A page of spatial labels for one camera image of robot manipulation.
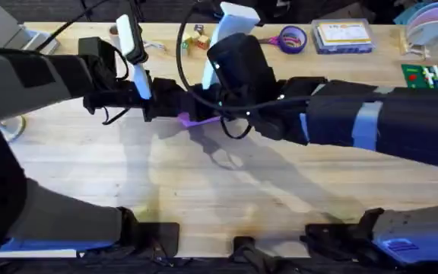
blue tape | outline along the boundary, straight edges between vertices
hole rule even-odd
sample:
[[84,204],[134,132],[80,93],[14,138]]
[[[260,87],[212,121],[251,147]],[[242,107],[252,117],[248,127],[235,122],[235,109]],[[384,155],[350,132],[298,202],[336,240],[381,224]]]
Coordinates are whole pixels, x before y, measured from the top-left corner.
[[307,139],[307,141],[310,142],[309,130],[307,127],[307,115],[305,113],[300,114],[300,121],[302,123],[302,129],[303,129],[303,134],[305,135],[305,139]]
[[[284,36],[288,37],[295,37],[300,40],[301,44],[300,46],[289,46],[285,40]],[[305,31],[300,29],[299,27],[295,26],[286,26],[281,30],[280,35],[278,35],[278,46],[280,47],[281,51],[288,54],[297,54],[303,50],[305,45],[307,44],[307,35],[305,34]]]
[[82,251],[102,247],[111,247],[113,244],[114,243],[110,241],[29,241],[12,238],[9,242],[0,247],[0,251],[64,249]]
[[354,140],[354,147],[372,151],[376,150],[378,114],[381,107],[382,102],[374,102],[364,103],[359,109],[351,134]]

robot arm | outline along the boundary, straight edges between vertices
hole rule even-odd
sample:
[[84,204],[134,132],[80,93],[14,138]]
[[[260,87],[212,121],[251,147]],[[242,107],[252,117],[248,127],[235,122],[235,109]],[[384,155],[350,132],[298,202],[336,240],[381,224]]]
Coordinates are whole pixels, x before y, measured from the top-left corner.
[[[137,107],[143,109],[146,121],[182,112],[195,121],[217,115],[247,119],[270,139],[354,146],[438,166],[438,93],[433,90],[380,88],[322,77],[277,81],[255,37],[238,33],[208,51],[221,84],[207,90],[195,85],[184,91],[175,81],[151,81],[148,74],[141,75],[141,81],[148,79],[148,99],[140,96],[135,83],[116,79],[115,60],[109,57],[114,52],[105,42],[82,40],[79,53],[42,56],[0,49],[0,119],[84,97],[84,106],[91,113],[100,107]],[[226,107],[211,108],[196,96]],[[65,214],[39,216],[41,212],[35,209]],[[80,223],[58,221],[78,220],[83,215],[99,218]],[[30,225],[38,220],[57,220],[59,230],[38,231],[36,225]],[[62,225],[73,232],[60,233],[65,230]],[[100,230],[88,234],[89,226]],[[172,227],[168,231],[171,247],[161,243],[168,256],[177,246],[178,227]],[[129,210],[90,205],[37,186],[24,176],[0,134],[0,247],[52,246],[80,251],[132,245],[143,249],[150,246],[150,234],[144,230]]]

yellow block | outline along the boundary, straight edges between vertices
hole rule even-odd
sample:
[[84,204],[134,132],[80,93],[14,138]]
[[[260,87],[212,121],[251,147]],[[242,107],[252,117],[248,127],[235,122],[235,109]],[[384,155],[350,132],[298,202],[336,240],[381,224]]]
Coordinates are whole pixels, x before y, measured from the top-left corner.
[[182,42],[188,43],[189,45],[192,44],[194,40],[192,39],[192,37],[188,34],[188,33],[184,33],[182,35]]

purple object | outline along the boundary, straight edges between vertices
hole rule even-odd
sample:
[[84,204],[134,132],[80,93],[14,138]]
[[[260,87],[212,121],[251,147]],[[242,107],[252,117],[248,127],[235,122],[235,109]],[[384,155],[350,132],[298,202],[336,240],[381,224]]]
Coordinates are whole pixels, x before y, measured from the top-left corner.
[[409,25],[407,30],[410,31],[412,28],[431,21],[438,21],[438,8],[432,8],[424,13],[418,15]]
[[199,126],[199,125],[203,125],[203,124],[210,123],[210,122],[216,122],[216,121],[219,121],[219,119],[221,119],[221,118],[214,117],[214,118],[204,120],[202,122],[193,122],[190,120],[188,113],[181,113],[178,115],[178,119],[186,128],[188,128],[191,126]]
[[307,35],[299,27],[286,26],[277,37],[258,40],[260,43],[269,43],[280,47],[281,51],[296,54],[303,50],[307,43]]

black cable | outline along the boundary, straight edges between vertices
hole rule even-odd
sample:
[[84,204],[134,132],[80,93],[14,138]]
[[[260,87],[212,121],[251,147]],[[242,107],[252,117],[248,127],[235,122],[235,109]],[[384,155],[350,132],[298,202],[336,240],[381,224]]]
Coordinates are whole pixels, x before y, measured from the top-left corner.
[[236,140],[240,140],[240,139],[243,139],[244,137],[246,137],[252,129],[252,126],[248,125],[243,133],[241,133],[238,136],[234,136],[234,135],[230,134],[229,129],[227,129],[224,116],[221,116],[221,127],[222,127],[222,130],[224,131],[224,133],[227,135],[227,137],[229,137],[231,139],[236,139]]
[[111,45],[111,47],[114,49],[114,51],[115,51],[116,53],[118,53],[119,58],[121,58],[122,62],[125,64],[125,67],[126,67],[126,73],[125,73],[123,76],[116,78],[116,80],[126,80],[127,77],[129,76],[128,62],[126,61],[126,58],[122,55],[122,53],[121,53],[121,51],[120,51],[119,49],[117,49],[117,48],[116,48],[115,46],[113,46],[113,45]]
[[97,6],[103,4],[104,2],[108,2],[109,0],[101,0],[98,3],[91,5],[89,8],[85,9],[81,14],[79,14],[78,16],[76,16],[74,19],[70,20],[69,22],[63,24],[61,27],[59,27],[58,30],[56,30],[54,33],[52,33],[52,35],[50,35],[48,38],[46,38],[46,40],[41,43],[36,49],[35,51],[39,52],[41,51],[43,48],[45,48],[46,46],[48,46],[48,44],[50,44],[50,42],[52,42],[52,40],[54,40],[62,31],[64,31],[65,29],[67,29],[68,27],[70,27],[70,25],[72,25],[73,23],[77,22],[77,20],[81,19],[83,16],[85,16],[89,11],[92,11],[93,9],[95,9]]
[[104,112],[106,113],[106,121],[103,122],[103,125],[108,126],[112,123],[114,123],[117,119],[121,118],[123,115],[125,115],[130,108],[126,107],[124,110],[122,110],[120,113],[116,114],[113,118],[110,119],[110,113],[107,111],[106,107],[103,107]]

